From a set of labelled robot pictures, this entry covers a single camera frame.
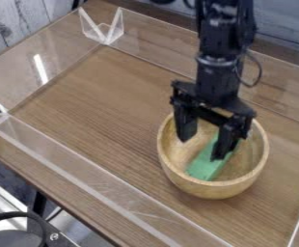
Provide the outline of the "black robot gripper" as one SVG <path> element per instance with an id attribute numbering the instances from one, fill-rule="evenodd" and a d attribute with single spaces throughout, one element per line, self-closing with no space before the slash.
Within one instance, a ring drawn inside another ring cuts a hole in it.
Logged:
<path id="1" fill-rule="evenodd" d="M 224 61 L 196 58 L 197 72 L 193 83 L 173 80 L 169 104 L 173 109 L 176 135 L 186 142 L 197 133 L 197 119 L 218 127 L 210 160 L 221 160 L 245 138 L 254 111 L 241 101 L 242 60 Z"/>

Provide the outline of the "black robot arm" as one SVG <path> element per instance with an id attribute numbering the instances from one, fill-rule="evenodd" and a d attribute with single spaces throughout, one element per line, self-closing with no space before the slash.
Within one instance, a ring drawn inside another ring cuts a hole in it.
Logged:
<path id="1" fill-rule="evenodd" d="M 188 141 L 197 133 L 197 120 L 218 127 L 210 159 L 220 160 L 246 137 L 252 108 L 238 97 L 242 58 L 254 36 L 252 0 L 196 0 L 196 80 L 170 82 L 176 135 Z"/>

